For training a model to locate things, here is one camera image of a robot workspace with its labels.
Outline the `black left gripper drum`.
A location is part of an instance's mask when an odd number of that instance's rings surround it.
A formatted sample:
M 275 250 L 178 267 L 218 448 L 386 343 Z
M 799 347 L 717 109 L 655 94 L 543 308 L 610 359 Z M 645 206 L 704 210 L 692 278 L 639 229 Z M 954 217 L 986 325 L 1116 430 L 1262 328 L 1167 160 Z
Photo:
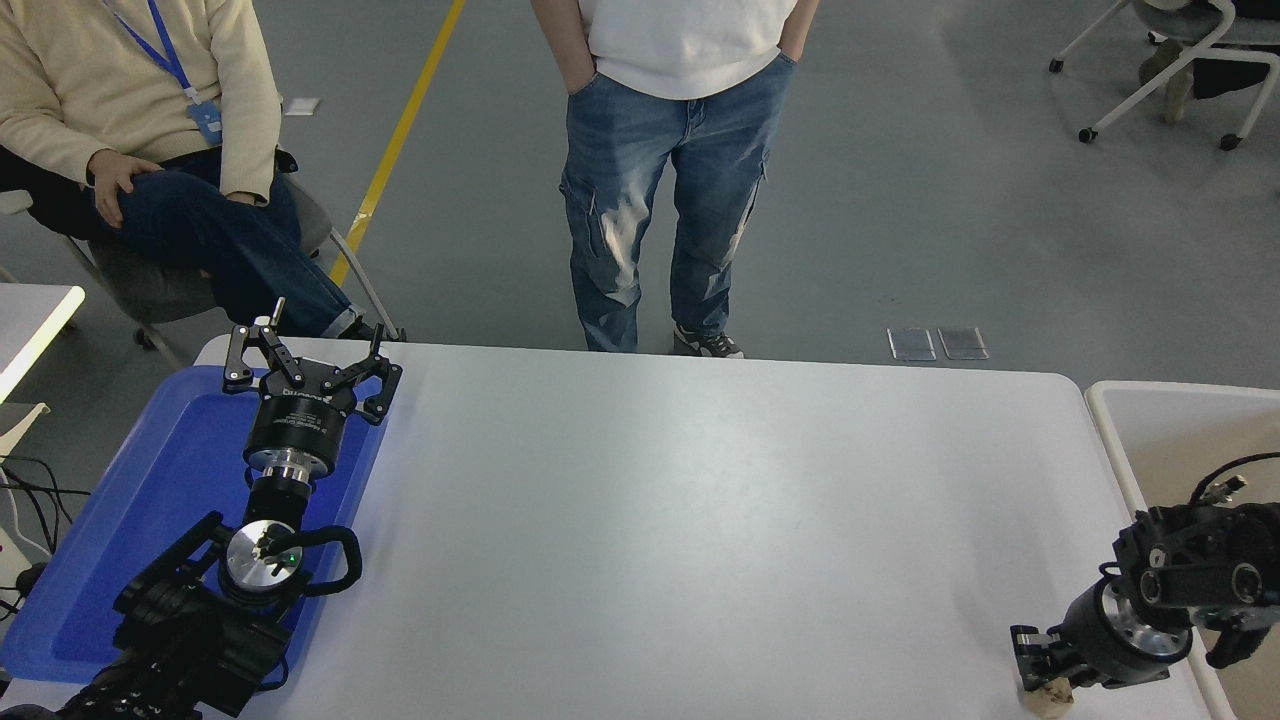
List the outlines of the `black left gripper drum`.
M 333 468 L 340 454 L 346 419 L 355 410 L 355 387 L 339 383 L 338 366 L 301 360 L 303 386 L 293 388 L 282 369 L 259 382 L 261 404 L 243 459 L 265 468 L 288 451 L 308 457 L 312 468 Z

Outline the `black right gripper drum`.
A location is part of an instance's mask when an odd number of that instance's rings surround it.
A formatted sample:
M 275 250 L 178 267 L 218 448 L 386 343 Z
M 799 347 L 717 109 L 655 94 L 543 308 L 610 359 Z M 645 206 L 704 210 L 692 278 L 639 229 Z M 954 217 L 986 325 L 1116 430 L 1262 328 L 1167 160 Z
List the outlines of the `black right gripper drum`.
M 1189 624 L 1162 629 L 1148 623 L 1116 582 L 1097 582 L 1070 603 L 1062 638 L 1107 689 L 1166 679 L 1190 652 Z

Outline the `seated person's right hand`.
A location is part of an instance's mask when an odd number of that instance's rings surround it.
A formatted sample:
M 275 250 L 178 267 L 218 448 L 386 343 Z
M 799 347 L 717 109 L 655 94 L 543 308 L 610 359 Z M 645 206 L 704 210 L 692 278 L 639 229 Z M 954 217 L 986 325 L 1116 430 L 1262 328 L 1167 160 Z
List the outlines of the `seated person's right hand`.
M 88 176 L 92 176 L 93 206 L 100 218 L 113 229 L 119 231 L 124 223 L 120 205 L 120 193 L 134 191 L 133 178 L 163 170 L 163 167 L 118 152 L 114 149 L 100 149 L 95 151 L 87 165 Z

